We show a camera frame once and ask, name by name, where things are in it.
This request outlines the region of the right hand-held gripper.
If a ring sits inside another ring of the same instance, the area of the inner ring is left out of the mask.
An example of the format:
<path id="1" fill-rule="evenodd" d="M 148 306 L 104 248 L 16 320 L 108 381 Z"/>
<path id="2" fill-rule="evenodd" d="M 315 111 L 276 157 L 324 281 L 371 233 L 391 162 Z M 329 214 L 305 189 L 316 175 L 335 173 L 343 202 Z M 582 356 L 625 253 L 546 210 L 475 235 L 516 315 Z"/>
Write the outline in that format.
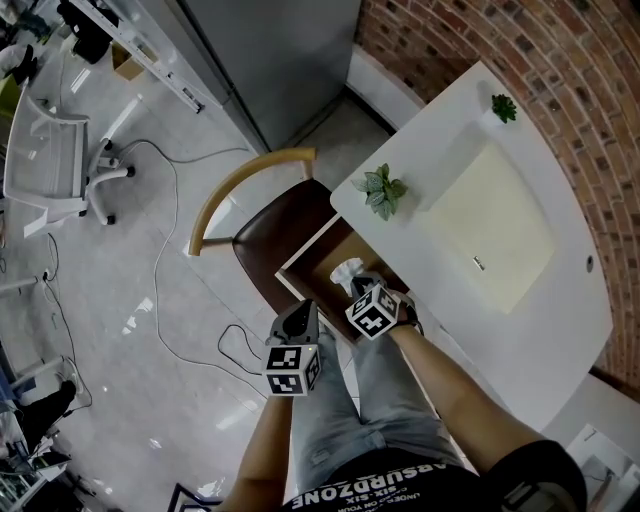
<path id="1" fill-rule="evenodd" d="M 364 337 L 374 340 L 397 324 L 399 298 L 376 272 L 363 272 L 350 282 L 354 302 L 345 313 L 349 323 Z"/>

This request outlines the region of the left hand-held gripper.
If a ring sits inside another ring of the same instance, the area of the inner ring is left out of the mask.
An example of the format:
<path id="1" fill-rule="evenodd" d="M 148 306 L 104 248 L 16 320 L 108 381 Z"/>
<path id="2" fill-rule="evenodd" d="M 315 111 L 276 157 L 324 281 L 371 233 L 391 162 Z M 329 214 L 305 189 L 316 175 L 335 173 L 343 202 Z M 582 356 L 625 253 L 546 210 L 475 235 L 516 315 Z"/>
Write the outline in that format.
<path id="1" fill-rule="evenodd" d="M 272 396 L 307 396 L 321 372 L 317 304 L 298 302 L 295 314 L 277 318 L 262 367 Z"/>

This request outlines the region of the person's right hand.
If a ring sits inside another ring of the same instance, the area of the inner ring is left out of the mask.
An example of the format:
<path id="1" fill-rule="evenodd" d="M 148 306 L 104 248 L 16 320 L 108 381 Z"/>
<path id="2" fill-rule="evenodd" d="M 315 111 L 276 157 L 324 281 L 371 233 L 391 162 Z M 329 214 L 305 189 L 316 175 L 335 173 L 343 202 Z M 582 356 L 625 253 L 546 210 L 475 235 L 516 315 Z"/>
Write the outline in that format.
<path id="1" fill-rule="evenodd" d="M 415 302 L 405 294 L 399 294 L 398 297 L 400 304 L 397 325 L 411 326 L 423 335 L 424 329 L 418 318 Z"/>

